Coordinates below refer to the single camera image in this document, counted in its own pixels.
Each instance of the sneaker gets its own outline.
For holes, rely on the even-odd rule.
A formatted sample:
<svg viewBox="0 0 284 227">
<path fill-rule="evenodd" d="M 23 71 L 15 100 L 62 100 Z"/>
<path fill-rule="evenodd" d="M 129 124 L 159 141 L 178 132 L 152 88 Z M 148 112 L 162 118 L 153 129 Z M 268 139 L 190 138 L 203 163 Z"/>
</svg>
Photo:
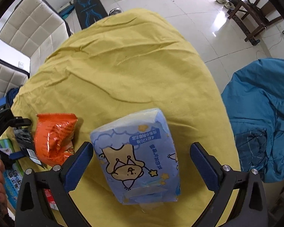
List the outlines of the sneaker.
<svg viewBox="0 0 284 227">
<path fill-rule="evenodd" d="M 235 9 L 235 5 L 231 2 L 226 2 L 224 4 L 224 7 L 226 7 L 227 9 Z"/>
<path fill-rule="evenodd" d="M 120 8 L 114 8 L 109 12 L 109 16 L 114 15 L 114 14 L 118 14 L 118 13 L 122 13 Z"/>
<path fill-rule="evenodd" d="M 216 0 L 217 3 L 220 3 L 220 4 L 225 4 L 227 2 L 227 0 Z"/>
</svg>

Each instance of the white chair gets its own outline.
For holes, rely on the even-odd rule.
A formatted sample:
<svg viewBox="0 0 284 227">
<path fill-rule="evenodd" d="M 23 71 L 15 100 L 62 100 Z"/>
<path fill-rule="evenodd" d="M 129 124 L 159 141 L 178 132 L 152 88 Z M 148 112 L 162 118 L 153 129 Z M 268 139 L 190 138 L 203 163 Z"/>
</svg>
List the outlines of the white chair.
<svg viewBox="0 0 284 227">
<path fill-rule="evenodd" d="M 0 106 L 5 104 L 5 95 L 12 88 L 18 88 L 29 78 L 29 73 L 0 59 Z"/>
<path fill-rule="evenodd" d="M 30 76 L 71 35 L 68 24 L 45 0 L 22 0 L 0 39 L 30 57 Z"/>
</svg>

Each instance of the dark blue cloth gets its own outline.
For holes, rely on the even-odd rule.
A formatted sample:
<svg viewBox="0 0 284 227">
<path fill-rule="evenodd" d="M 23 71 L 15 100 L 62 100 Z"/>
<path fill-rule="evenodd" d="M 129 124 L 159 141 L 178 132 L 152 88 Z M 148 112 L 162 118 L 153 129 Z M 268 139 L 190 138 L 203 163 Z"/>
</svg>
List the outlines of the dark blue cloth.
<svg viewBox="0 0 284 227">
<path fill-rule="evenodd" d="M 10 89 L 7 93 L 6 93 L 6 103 L 8 103 L 10 105 L 10 107 L 13 105 L 14 103 L 14 98 L 16 97 L 16 95 L 19 92 L 20 87 L 18 88 L 12 88 Z"/>
<path fill-rule="evenodd" d="M 284 60 L 260 59 L 233 74 L 222 93 L 241 169 L 284 179 Z"/>
</svg>

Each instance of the orange plastic bag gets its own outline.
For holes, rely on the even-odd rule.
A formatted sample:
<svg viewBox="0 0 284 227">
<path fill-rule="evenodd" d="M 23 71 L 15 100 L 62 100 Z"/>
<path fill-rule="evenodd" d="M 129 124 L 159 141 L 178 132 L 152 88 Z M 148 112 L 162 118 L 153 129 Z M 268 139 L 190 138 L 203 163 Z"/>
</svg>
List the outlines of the orange plastic bag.
<svg viewBox="0 0 284 227">
<path fill-rule="evenodd" d="M 62 165 L 73 155 L 74 128 L 78 118 L 74 114 L 38 114 L 35 149 L 39 160 L 50 166 Z"/>
</svg>

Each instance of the yellow bedsheet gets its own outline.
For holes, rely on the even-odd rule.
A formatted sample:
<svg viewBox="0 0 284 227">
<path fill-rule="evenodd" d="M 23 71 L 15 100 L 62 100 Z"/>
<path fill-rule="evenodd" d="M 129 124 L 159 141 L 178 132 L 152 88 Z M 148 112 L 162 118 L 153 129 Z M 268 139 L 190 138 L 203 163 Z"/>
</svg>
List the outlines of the yellow bedsheet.
<svg viewBox="0 0 284 227">
<path fill-rule="evenodd" d="M 191 143 L 200 142 L 221 164 L 235 170 L 240 166 L 209 70 L 191 44 L 158 14 L 134 9 L 71 36 L 20 89 L 12 111 L 30 118 L 33 131 L 36 114 L 75 113 L 79 118 L 74 138 L 77 150 L 89 141 L 93 129 L 154 107 L 167 118 L 176 146 L 181 179 L 178 202 L 146 212 L 137 205 L 120 204 L 96 157 L 70 195 L 94 227 L 189 227 L 213 196 L 190 159 Z M 24 170 L 41 169 L 28 159 L 20 164 Z M 220 224 L 234 200 L 233 194 Z"/>
</svg>

